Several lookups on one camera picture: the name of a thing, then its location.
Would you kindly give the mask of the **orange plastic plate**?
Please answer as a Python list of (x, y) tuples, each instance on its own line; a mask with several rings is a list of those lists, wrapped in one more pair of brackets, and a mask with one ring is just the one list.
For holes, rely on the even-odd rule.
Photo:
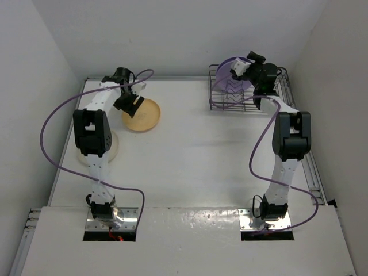
[(143, 101), (133, 118), (126, 112), (123, 112), (121, 115), (125, 126), (135, 132), (146, 132), (154, 128), (158, 124), (160, 117), (161, 109), (151, 99), (145, 99)]

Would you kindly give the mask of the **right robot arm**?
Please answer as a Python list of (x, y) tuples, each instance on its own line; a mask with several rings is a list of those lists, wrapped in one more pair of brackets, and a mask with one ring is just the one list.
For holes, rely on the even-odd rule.
[(259, 218), (278, 220), (288, 211), (288, 194), (294, 172), (311, 150), (311, 114), (286, 104), (275, 91), (278, 67), (265, 57), (250, 52), (246, 60), (236, 58), (231, 64), (234, 80), (249, 81), (254, 87), (253, 103), (271, 116), (272, 149), (275, 163), (270, 184), (262, 197)]

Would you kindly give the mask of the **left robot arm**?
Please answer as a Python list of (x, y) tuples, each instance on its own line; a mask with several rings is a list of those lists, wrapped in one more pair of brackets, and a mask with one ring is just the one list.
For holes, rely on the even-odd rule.
[(133, 118), (144, 101), (139, 91), (145, 84), (134, 84), (134, 73), (119, 67), (112, 76), (105, 76), (98, 92), (83, 109), (73, 112), (76, 147), (87, 161), (92, 177), (92, 192), (86, 197), (94, 219), (115, 223), (118, 209), (112, 188), (104, 185), (109, 178), (108, 158), (113, 136), (108, 122), (112, 108)]

